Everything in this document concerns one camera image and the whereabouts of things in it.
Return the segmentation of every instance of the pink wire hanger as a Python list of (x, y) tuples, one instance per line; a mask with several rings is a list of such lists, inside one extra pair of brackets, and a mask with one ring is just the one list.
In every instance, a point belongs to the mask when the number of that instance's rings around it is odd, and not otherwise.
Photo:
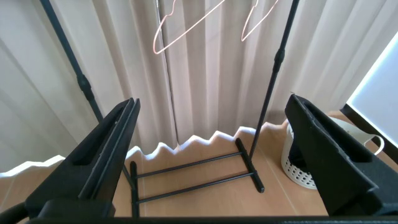
[(163, 23), (165, 22), (166, 18), (171, 16), (174, 13), (174, 4), (175, 4), (175, 0), (173, 1), (173, 8), (172, 8), (172, 12), (170, 14), (167, 14), (166, 16), (163, 17), (162, 21), (159, 24), (159, 28), (157, 28), (156, 33), (155, 33), (155, 37), (154, 37), (154, 44), (153, 44), (153, 50), (155, 54), (160, 54), (163, 51), (165, 51), (167, 48), (169, 48), (171, 45), (173, 45), (174, 43), (176, 43), (176, 41), (178, 41), (181, 37), (183, 37), (185, 34), (187, 34), (188, 32), (190, 32), (196, 25), (198, 25), (202, 20), (204, 20), (206, 18), (206, 16), (208, 16), (210, 13), (212, 13), (218, 6), (220, 6), (223, 2), (225, 2), (225, 0), (222, 0), (220, 3), (218, 3), (218, 5), (216, 5), (212, 10), (210, 10), (209, 12), (206, 13), (205, 16), (203, 16), (198, 22), (196, 22), (193, 26), (191, 26), (191, 28), (187, 29), (187, 31), (185, 31), (183, 34), (181, 34), (179, 37), (177, 37), (175, 40), (173, 40), (171, 43), (169, 43), (166, 47), (162, 48), (159, 51), (156, 51), (156, 39), (157, 36), (159, 35), (160, 29), (162, 28)]
[(244, 27), (242, 30), (242, 36), (241, 36), (241, 41), (244, 42), (244, 40), (246, 40), (247, 37), (249, 37), (249, 35), (257, 28), (257, 26), (260, 25), (260, 23), (267, 18), (267, 16), (269, 15), (269, 13), (274, 9), (275, 5), (278, 3), (279, 0), (276, 0), (276, 2), (274, 3), (274, 5), (272, 5), (272, 7), (269, 9), (269, 11), (267, 12), (267, 14), (260, 20), (260, 22), (258, 22), (253, 29), (251, 29), (248, 34), (246, 34), (246, 36), (243, 37), (244, 31), (246, 30), (246, 26), (248, 25), (249, 19), (251, 14), (253, 13), (253, 10), (255, 7), (257, 7), (257, 5), (259, 4), (259, 0), (256, 1), (256, 4), (251, 8), (248, 18), (246, 19), (246, 22), (244, 23)]

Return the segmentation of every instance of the curtain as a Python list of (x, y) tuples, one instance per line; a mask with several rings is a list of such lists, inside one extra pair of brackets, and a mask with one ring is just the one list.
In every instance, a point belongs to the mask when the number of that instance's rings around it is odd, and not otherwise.
[[(167, 45), (220, 0), (177, 1), (157, 40)], [(292, 0), (280, 0), (245, 42), (255, 1), (227, 0), (165, 52), (154, 33), (172, 0), (51, 1), (103, 115), (141, 99), (132, 146), (145, 154), (193, 134), (255, 127)], [(274, 0), (259, 0), (248, 29)], [(395, 0), (301, 1), (266, 120), (291, 92), (323, 111), (346, 102), (398, 30)], [(38, 0), (0, 2), (0, 172), (70, 151), (97, 121)]]

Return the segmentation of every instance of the basket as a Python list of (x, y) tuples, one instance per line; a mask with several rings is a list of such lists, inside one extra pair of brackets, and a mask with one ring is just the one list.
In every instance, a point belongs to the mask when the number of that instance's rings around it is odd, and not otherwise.
[[(350, 134), (352, 137), (354, 137), (358, 142), (361, 144), (365, 145), (368, 141), (370, 141), (372, 138), (376, 137), (380, 139), (380, 147), (379, 149), (374, 153), (375, 155), (379, 154), (383, 148), (384, 148), (384, 141), (383, 138), (381, 138), (378, 135), (375, 134), (368, 134), (365, 133), (364, 131), (360, 130), (356, 126), (353, 126), (352, 124), (349, 124), (345, 121), (336, 119), (336, 118), (331, 118), (338, 126), (342, 127), (348, 134)], [(286, 129), (286, 138), (285, 138), (285, 143), (284, 147), (282, 150), (282, 158), (281, 158), (281, 163), (282, 163), (282, 168), (285, 172), (285, 174), (296, 184), (299, 184), (302, 187), (306, 187), (308, 189), (317, 189), (317, 186), (315, 185), (315, 182), (312, 179), (312, 176), (309, 172), (303, 172), (300, 170), (300, 168), (296, 167), (289, 161), (289, 152), (290, 148), (292, 147), (293, 143), (293, 130), (290, 124), (287, 126)]]

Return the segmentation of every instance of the wooden floor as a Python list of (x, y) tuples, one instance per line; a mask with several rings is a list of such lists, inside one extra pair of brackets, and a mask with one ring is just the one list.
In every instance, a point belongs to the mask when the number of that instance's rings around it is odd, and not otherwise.
[[(334, 117), (347, 120), (340, 112)], [(246, 149), (250, 148), (254, 133), (238, 131), (235, 138), (241, 138)], [(325, 207), (316, 190), (305, 189), (293, 183), (280, 165), (282, 146), (286, 135), (286, 123), (266, 123), (254, 153), (253, 163), (266, 190), (257, 192), (250, 177), (204, 189), (174, 195), (140, 204), (142, 217), (199, 217), (199, 216), (274, 216), (274, 215), (326, 215)], [(368, 145), (370, 150), (376, 146)], [(152, 159), (135, 152), (126, 160), (135, 161), (138, 173), (145, 173), (167, 167), (195, 162), (223, 154), (237, 152), (234, 141), (216, 136), (209, 145), (192, 141), (184, 150), (179, 147), (174, 153), (161, 148)], [(395, 164), (383, 152), (378, 155), (389, 166), (398, 171)], [(31, 168), (15, 177), (0, 179), (0, 211), (24, 199), (48, 176), (56, 166)], [(212, 180), (246, 172), (240, 156), (200, 164), (185, 169), (139, 179), (139, 197), (146, 198)], [(131, 193), (125, 176), (121, 175), (113, 204), (116, 216), (131, 216)]]

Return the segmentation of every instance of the perforated basket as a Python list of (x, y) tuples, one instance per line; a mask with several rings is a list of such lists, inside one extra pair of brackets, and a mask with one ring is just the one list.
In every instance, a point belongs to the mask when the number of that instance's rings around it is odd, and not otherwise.
[[(349, 124), (345, 121), (336, 118), (331, 118), (331, 119), (338, 126), (342, 127), (347, 133), (349, 133), (352, 137), (354, 137), (358, 142), (360, 142), (363, 145), (365, 145), (368, 141), (370, 141), (374, 137), (379, 138), (381, 144), (379, 149), (374, 154), (377, 155), (382, 151), (384, 147), (384, 141), (383, 138), (381, 138), (380, 136), (375, 134), (365, 133), (356, 126), (353, 126), (352, 124)], [(313, 181), (311, 174), (309, 172), (304, 172), (300, 170), (298, 167), (296, 167), (289, 161), (289, 152), (290, 148), (292, 147), (293, 138), (294, 138), (293, 130), (289, 124), (286, 129), (286, 139), (282, 151), (282, 158), (280, 160), (282, 163), (282, 168), (285, 174), (296, 184), (299, 184), (308, 189), (317, 189), (317, 186), (315, 185), (315, 182)]]

